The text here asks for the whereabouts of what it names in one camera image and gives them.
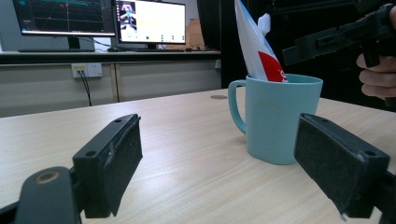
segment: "mug handle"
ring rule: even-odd
[[[238,103],[236,102],[236,88],[238,86],[246,87],[247,82],[245,80],[236,80],[230,83],[228,86],[228,104],[230,106],[231,117],[236,127],[243,133],[246,134],[246,123],[242,120],[241,114],[239,113]]]

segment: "monitor screen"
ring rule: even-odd
[[[186,44],[186,6],[143,0],[116,0],[119,43]]]
[[[13,0],[22,35],[114,36],[111,0]]]

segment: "table surface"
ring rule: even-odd
[[[144,158],[120,211],[105,219],[82,213],[83,223],[345,223],[298,163],[273,165],[247,153],[228,101],[212,98],[226,94],[205,91],[0,119],[0,207],[19,199],[29,175],[72,167],[72,156],[111,120],[137,113]],[[244,97],[239,88],[240,107]],[[317,115],[396,157],[396,114],[320,99]],[[389,170],[394,173],[394,160]],[[379,218],[375,209],[371,219],[347,223]]]

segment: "light blue mug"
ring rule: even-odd
[[[272,164],[292,164],[301,113],[315,114],[323,80],[286,74],[288,83],[258,80],[247,76],[228,88],[233,121],[247,137],[248,153]],[[236,88],[246,87],[244,122],[236,102]]]

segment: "person's finger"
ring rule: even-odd
[[[367,96],[375,96],[381,99],[396,97],[396,88],[385,88],[364,84],[361,86],[361,92]]]
[[[359,74],[359,80],[371,86],[396,87],[396,73],[377,73],[364,69]]]
[[[393,7],[389,13],[390,23],[392,24],[393,28],[396,29],[396,7]]]
[[[356,60],[358,67],[367,68],[373,72],[396,72],[396,57],[392,56],[379,56],[380,64],[374,67],[367,68],[364,61],[363,54],[359,55]]]

